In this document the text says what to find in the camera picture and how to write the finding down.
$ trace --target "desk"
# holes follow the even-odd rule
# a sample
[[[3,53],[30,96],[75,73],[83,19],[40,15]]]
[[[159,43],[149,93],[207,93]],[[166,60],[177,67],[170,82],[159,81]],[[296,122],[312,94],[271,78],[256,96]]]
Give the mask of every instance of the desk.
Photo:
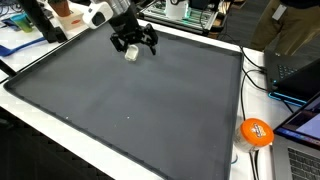
[[[145,26],[147,23],[148,22],[146,21],[139,20],[140,25]],[[154,27],[154,29],[161,32],[170,33],[176,36],[181,36],[191,40],[196,40],[217,47],[240,52],[239,47],[236,45],[209,39],[206,37],[201,37],[157,24],[152,24],[152,26]],[[68,38],[71,38],[84,29],[86,29],[86,27],[76,29],[68,33],[67,36]],[[34,31],[28,37],[23,36],[23,34],[13,34],[13,32],[10,32],[9,30],[1,30],[0,33],[1,35],[6,34],[5,36],[1,36],[0,43],[8,47],[14,47],[16,45],[22,44],[21,41],[26,42],[41,36],[41,34],[37,31]],[[57,47],[59,47],[59,44],[57,43],[43,44],[42,46],[25,49],[14,54],[13,56],[3,58],[3,60],[9,66],[13,67],[14,70],[20,70],[32,61],[38,59],[42,55],[50,52]],[[258,65],[263,65],[263,54],[261,52],[253,51],[250,49],[245,49],[245,52],[252,61],[257,63]],[[254,67],[247,63],[247,61],[245,61],[244,68],[248,70],[253,69]],[[6,77],[7,76],[5,74],[0,74],[0,80],[5,79]],[[251,74],[251,77],[258,85],[262,87],[265,86],[265,80],[262,75]],[[265,93],[254,88],[254,86],[248,81],[245,81],[243,95],[246,116],[258,117],[260,119],[263,119],[264,121],[269,123],[272,128],[275,128],[286,117],[290,115],[290,112],[287,110],[284,104],[278,101],[271,100]],[[159,177],[158,175],[143,168],[139,164],[136,164],[135,162],[120,155],[119,153],[111,150],[100,142],[97,142],[96,140],[88,137],[82,132],[79,132],[78,130],[62,123],[60,120],[12,96],[3,88],[3,83],[0,85],[0,106],[114,179],[161,179],[161,177]],[[241,107],[239,106],[237,126],[240,125],[241,121]],[[249,155],[239,151],[237,151],[237,153],[239,156],[239,160],[236,164],[232,165],[230,179],[253,179]],[[265,147],[261,149],[258,160],[259,175],[261,180],[273,179],[271,159],[270,148]]]

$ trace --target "computer equipment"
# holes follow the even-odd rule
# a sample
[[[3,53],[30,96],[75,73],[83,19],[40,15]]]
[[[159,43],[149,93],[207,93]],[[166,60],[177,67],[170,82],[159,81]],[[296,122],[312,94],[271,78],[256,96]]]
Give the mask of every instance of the computer equipment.
[[[269,97],[302,106],[320,91],[320,59],[266,52]]]
[[[320,180],[320,92],[275,130],[276,180]]]

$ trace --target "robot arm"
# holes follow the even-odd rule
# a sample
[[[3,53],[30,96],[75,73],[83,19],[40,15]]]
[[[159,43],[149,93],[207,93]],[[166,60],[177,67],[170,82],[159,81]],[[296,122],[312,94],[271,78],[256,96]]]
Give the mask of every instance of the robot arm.
[[[149,46],[152,54],[155,55],[158,36],[151,24],[146,27],[139,25],[132,6],[127,0],[108,0],[108,3],[93,2],[88,12],[84,14],[83,20],[92,29],[108,21],[115,31],[110,40],[119,52],[126,52],[129,45],[141,43]]]

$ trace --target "floor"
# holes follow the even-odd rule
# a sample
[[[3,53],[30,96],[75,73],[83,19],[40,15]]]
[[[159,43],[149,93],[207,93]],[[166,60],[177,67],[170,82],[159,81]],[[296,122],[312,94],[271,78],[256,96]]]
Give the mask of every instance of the floor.
[[[268,2],[269,0],[247,0],[241,9],[231,9],[227,22],[228,27],[224,29],[224,32],[227,29],[227,34],[242,46],[248,47],[254,29]],[[223,41],[231,42],[228,37],[224,37]],[[276,40],[267,49],[273,50],[275,44]],[[300,48],[296,54],[320,58],[320,36]]]

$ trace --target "laptop screen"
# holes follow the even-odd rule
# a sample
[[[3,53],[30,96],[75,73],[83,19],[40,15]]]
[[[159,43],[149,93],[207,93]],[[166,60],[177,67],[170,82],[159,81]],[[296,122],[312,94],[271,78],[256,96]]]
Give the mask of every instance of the laptop screen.
[[[320,147],[320,94],[275,130],[298,142]]]

